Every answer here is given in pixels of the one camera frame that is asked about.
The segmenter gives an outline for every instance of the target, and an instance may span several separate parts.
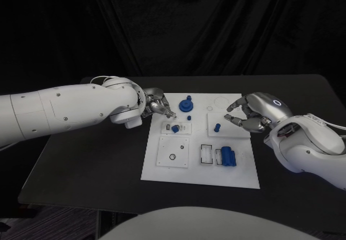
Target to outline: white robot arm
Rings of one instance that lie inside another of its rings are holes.
[[[104,80],[102,85],[67,85],[0,96],[0,147],[95,125],[108,116],[128,129],[153,113],[176,117],[158,88],[141,89],[124,77]]]
[[[327,127],[346,130],[313,114],[292,116],[284,102],[255,92],[239,98],[228,112],[242,106],[248,119],[225,115],[225,119],[251,133],[271,128],[264,143],[272,148],[284,167],[294,173],[310,172],[346,190],[346,146],[341,136]]]

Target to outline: blue object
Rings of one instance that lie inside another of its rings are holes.
[[[174,125],[174,126],[171,127],[171,131],[174,132],[174,134],[178,132],[178,126],[177,126],[177,125]]]
[[[229,146],[223,146],[220,148],[220,156],[222,156],[222,165],[235,167],[236,155],[235,155],[235,151],[232,151]]]
[[[178,109],[181,112],[187,113],[193,109],[191,96],[189,95],[186,100],[178,103]]]
[[[213,129],[213,131],[217,133],[219,132],[219,130],[220,130],[220,124],[219,123],[216,123],[216,125],[215,125],[215,129]]]

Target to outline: black table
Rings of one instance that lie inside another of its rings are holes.
[[[295,115],[344,125],[346,110],[320,75],[129,77],[167,93],[266,92]],[[251,134],[261,189],[142,181],[151,117],[125,129],[101,124],[53,135],[23,186],[21,203],[142,214],[177,206],[232,210],[305,230],[346,232],[346,192],[311,173],[290,172]]]

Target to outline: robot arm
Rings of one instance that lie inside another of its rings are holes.
[[[252,133],[271,128],[264,143],[272,148],[284,167],[294,173],[310,172],[346,190],[346,146],[343,138],[327,127],[337,126],[313,114],[292,116],[284,102],[266,93],[255,92],[228,107],[242,105],[248,119],[225,115],[225,119]]]
[[[109,120],[134,128],[141,116],[170,117],[170,105],[158,88],[141,89],[127,78],[102,85],[79,84],[0,96],[0,146],[70,131]]]

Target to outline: robotic hand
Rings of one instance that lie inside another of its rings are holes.
[[[240,97],[228,107],[240,106],[248,119],[225,115],[225,119],[251,133],[271,131],[264,143],[272,148],[284,167],[294,173],[310,172],[346,190],[346,146],[327,125],[346,130],[313,114],[292,116],[284,102],[266,93]]]
[[[108,116],[128,129],[153,113],[176,117],[163,90],[141,89],[124,77],[102,77],[102,85],[67,85],[0,96],[0,147],[95,125]]]

